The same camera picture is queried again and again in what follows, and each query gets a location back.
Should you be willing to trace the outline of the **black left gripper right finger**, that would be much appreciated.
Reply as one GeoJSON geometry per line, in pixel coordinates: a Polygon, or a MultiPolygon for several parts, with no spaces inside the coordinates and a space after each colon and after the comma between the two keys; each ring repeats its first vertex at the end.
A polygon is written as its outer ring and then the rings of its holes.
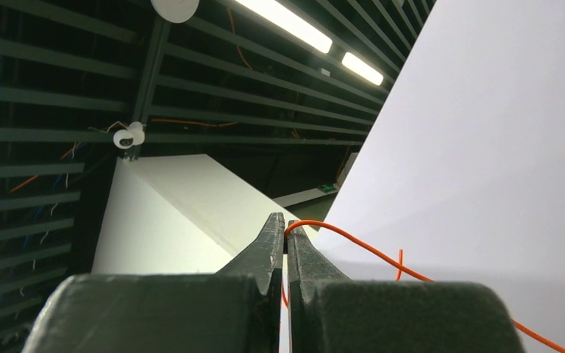
{"type": "Polygon", "coordinates": [[[293,352],[522,352],[501,299],[471,282],[353,280],[287,234],[293,352]]]}

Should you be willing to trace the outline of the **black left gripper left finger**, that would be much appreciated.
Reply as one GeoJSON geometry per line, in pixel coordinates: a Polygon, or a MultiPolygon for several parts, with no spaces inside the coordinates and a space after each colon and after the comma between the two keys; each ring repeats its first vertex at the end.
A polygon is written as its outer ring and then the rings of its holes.
{"type": "Polygon", "coordinates": [[[65,279],[25,352],[276,352],[285,220],[212,274],[86,274],[65,279]]]}

